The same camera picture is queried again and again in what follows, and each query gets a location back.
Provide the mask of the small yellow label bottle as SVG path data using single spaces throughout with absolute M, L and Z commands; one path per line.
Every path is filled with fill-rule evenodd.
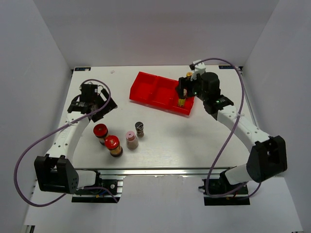
M 178 99 L 178 103 L 177 103 L 178 107 L 184 107 L 185 102 L 186 102 L 186 98 L 187 98 L 187 90 L 183 89 L 183 93 L 182 94 L 183 94 L 182 98 Z

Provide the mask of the black cap spice jar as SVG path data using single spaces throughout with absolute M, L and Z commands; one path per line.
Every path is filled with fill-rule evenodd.
M 136 122 L 135 123 L 135 128 L 137 132 L 137 137 L 144 137 L 144 125 L 142 122 Z

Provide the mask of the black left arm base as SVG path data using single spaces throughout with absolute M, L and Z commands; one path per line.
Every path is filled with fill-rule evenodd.
M 95 184 L 78 189 L 71 198 L 73 203 L 118 203 L 124 176 L 96 172 Z

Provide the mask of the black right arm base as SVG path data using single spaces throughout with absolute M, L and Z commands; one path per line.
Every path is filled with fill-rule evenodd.
M 206 179 L 202 180 L 203 185 L 198 187 L 198 190 L 203 193 L 205 206 L 247 206 L 250 205 L 248 197 L 248 187 L 245 184 L 239 190 L 231 191 L 238 187 L 221 186 L 218 179 L 210 179 L 208 183 L 208 190 L 210 195 L 206 192 Z

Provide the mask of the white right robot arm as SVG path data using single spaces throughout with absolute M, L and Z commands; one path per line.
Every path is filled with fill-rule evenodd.
M 258 129 L 242 115 L 244 91 L 242 91 L 240 107 L 236 108 L 233 101 L 221 94 L 220 80 L 216 73 L 204 71 L 192 76 L 181 77 L 178 80 L 176 91 L 182 99 L 199 98 L 203 102 L 205 111 L 230 130 L 230 134 L 218 152 L 210 170 L 214 169 L 232 135 L 235 135 L 248 151 L 253 149 L 256 142 L 263 143 L 269 140 L 267 133 Z

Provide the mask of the red three-compartment plastic bin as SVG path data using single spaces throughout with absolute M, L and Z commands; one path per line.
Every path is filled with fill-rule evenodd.
M 140 71 L 131 88 L 129 99 L 169 112 L 190 115 L 194 98 L 187 98 L 184 106 L 178 106 L 178 94 L 175 88 L 178 81 Z

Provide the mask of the red lid sauce jar rear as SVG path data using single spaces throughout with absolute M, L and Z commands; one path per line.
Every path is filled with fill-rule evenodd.
M 99 142 L 105 146 L 105 139 L 108 136 L 108 128 L 105 124 L 97 124 L 93 128 L 94 135 L 98 138 Z

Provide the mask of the red lid sauce jar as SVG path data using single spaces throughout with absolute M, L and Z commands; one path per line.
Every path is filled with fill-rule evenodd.
M 108 148 L 111 156 L 120 157 L 122 155 L 122 146 L 120 145 L 119 139 L 115 135 L 107 136 L 104 143 Z
M 98 138 L 99 142 L 105 146 L 105 139 L 108 136 L 108 128 L 105 124 L 97 124 L 93 128 L 94 135 Z

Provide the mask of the red lid sauce jar front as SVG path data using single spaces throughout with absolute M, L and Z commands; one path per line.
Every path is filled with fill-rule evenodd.
M 120 145 L 119 139 L 115 135 L 107 136 L 104 143 L 108 148 L 111 156 L 120 157 L 122 155 L 122 146 Z

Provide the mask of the blue table corner label right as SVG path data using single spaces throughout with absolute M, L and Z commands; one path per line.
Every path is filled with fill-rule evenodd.
M 230 65 L 219 65 L 218 67 L 219 69 L 235 69 L 234 66 L 230 66 Z

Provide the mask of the pink cap spice jar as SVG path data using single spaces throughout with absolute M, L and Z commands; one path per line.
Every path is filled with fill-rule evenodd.
M 128 149 L 135 150 L 138 147 L 138 139 L 133 131 L 128 131 L 125 138 Z

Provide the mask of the blue table corner label left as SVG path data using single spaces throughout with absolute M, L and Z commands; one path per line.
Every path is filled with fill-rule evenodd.
M 76 67 L 74 71 L 90 71 L 91 67 Z

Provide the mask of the aluminium right side rail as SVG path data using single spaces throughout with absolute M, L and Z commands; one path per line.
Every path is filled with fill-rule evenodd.
M 265 103 L 265 87 L 263 82 L 265 77 L 255 72 L 249 66 L 241 67 L 242 79 L 246 89 L 246 101 L 250 111 L 252 122 L 261 130 L 272 134 L 271 129 L 265 123 L 265 114 L 262 114 L 263 104 Z

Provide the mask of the aluminium rail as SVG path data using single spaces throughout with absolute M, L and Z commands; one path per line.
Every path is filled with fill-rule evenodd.
M 265 77 L 255 72 L 249 66 L 241 67 L 242 79 L 246 89 L 246 101 L 250 111 L 252 122 L 261 130 L 272 134 L 271 129 L 265 123 L 265 114 L 262 114 L 263 104 L 265 103 L 265 87 L 263 82 Z
M 102 179 L 121 180 L 126 176 L 198 176 L 205 179 L 209 173 L 209 168 L 76 168 L 77 172 L 94 171 L 100 174 Z

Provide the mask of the aluminium front rail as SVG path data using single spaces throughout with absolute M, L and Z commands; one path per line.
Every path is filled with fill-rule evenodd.
M 209 173 L 209 168 L 76 168 L 77 172 L 94 171 L 100 174 L 102 179 L 121 180 L 126 176 L 198 176 L 205 179 Z

